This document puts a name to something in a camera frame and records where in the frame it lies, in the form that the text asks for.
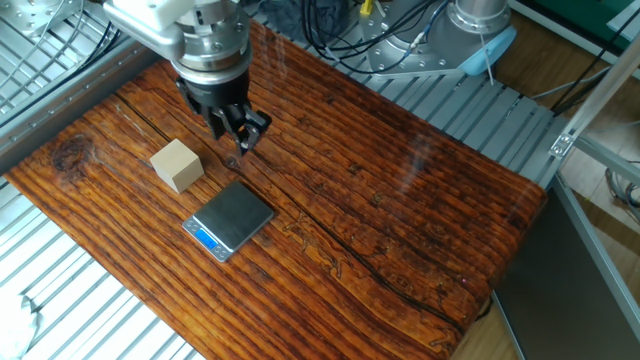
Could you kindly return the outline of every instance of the wood grain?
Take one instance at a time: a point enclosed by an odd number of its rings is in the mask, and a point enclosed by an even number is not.
[[[537,185],[253,25],[250,100],[274,122],[240,158],[166,62],[7,179],[207,358],[448,359],[545,201]],[[178,138],[205,176],[148,159]],[[217,263],[182,229],[240,179],[276,217]]]

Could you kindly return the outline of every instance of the blue object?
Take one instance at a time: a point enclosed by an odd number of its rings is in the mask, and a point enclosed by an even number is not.
[[[513,26],[509,26],[498,34],[498,36],[485,44],[490,65],[493,65],[493,63],[496,62],[496,60],[498,60],[505,51],[507,51],[509,45],[511,45],[515,38],[516,29]],[[458,69],[463,70],[471,76],[482,74],[482,72],[487,70],[487,60],[484,55],[484,49],[480,48],[480,50],[476,51],[475,54],[469,56],[467,60],[458,66]]]
[[[218,246],[218,243],[202,229],[196,231],[196,237],[209,249],[213,249]]]

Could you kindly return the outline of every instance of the dark wood knot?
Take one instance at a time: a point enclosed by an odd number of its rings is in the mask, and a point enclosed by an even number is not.
[[[51,157],[53,167],[58,171],[67,172],[75,169],[85,161],[86,153],[92,148],[92,143],[83,135],[76,135],[72,139],[62,142]]]

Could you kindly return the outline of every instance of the wooden floor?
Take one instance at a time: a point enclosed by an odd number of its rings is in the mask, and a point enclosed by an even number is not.
[[[594,58],[520,14],[513,14],[512,23],[518,30],[518,37],[499,61],[496,78],[526,96],[575,80]],[[601,61],[590,75],[606,66],[608,64]],[[539,103],[551,107],[561,93],[542,98]],[[640,160],[640,126],[617,127],[640,120],[637,94],[640,94],[640,82],[627,80],[588,130],[589,136],[629,160]],[[640,302],[640,224],[629,216],[624,206],[613,201],[604,181],[604,170],[603,165],[576,150],[569,155],[561,171],[631,293]],[[495,306],[467,333],[453,359],[518,359]]]

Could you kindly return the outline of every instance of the metal cylinder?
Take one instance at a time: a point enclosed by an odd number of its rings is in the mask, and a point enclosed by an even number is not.
[[[456,26],[472,34],[494,34],[509,25],[507,0],[456,0],[447,14]]]
[[[507,0],[456,0],[456,6],[465,15],[482,19],[502,13]]]

